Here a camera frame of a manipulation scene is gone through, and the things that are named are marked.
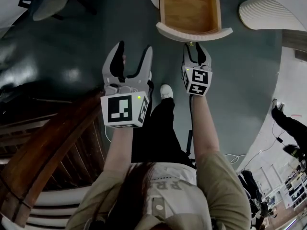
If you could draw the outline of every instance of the white t-shirt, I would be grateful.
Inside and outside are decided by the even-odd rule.
[[[153,168],[150,183],[147,214],[162,219],[196,214],[203,219],[205,229],[212,229],[207,199],[196,186],[195,169],[179,163],[159,162]]]

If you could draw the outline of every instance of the white sneaker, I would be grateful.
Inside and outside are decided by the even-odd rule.
[[[270,113],[272,112],[272,110],[277,107],[277,99],[274,99],[272,101],[271,107],[270,107]]]
[[[166,98],[173,98],[173,91],[171,86],[169,86],[168,84],[163,84],[160,88],[160,94],[161,94],[161,98],[166,99]]]
[[[272,101],[271,107],[270,107],[270,114],[272,113],[272,110],[277,107],[278,110],[283,112],[284,109],[284,104],[282,102],[278,102],[277,99],[274,99]]]
[[[280,107],[278,108],[278,110],[281,111],[281,112],[283,112],[283,110],[284,110],[284,103],[282,103],[282,104],[280,105]]]

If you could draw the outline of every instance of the human arm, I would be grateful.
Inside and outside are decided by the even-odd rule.
[[[249,201],[234,169],[219,152],[206,98],[194,96],[192,108],[197,186],[207,198],[210,216],[223,223],[227,230],[249,229]]]
[[[193,142],[196,163],[204,154],[217,152],[219,140],[205,96],[193,96]]]
[[[104,171],[92,184],[76,212],[67,223],[67,230],[83,230],[103,201],[99,216],[106,219],[115,204],[120,186],[130,167],[132,152],[132,128],[115,129],[106,157]]]
[[[131,164],[133,128],[115,129],[104,171],[126,173]]]

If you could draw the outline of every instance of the white cable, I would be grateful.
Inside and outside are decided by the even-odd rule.
[[[106,126],[105,126],[105,135],[106,135]],[[106,135],[106,138],[108,139],[109,142],[111,142],[107,135]]]
[[[228,154],[225,154],[225,156],[233,156],[234,158],[230,161],[230,164],[234,164],[234,163],[236,163],[236,162],[238,162],[239,161],[239,158],[240,157],[243,157],[243,156],[246,156],[247,154],[241,154],[241,155],[234,155],[234,154],[230,154],[230,153],[228,153]]]

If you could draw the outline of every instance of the jacket sleeve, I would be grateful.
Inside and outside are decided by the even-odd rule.
[[[206,154],[197,164],[197,186],[205,194],[211,218],[227,230],[246,230],[251,225],[248,198],[234,169],[220,152]]]
[[[115,204],[118,192],[124,181],[125,175],[114,171],[103,171],[92,184],[84,196],[76,212],[67,222],[67,230],[83,230],[91,219],[99,203],[104,200],[99,210],[99,218],[105,220],[112,206]]]

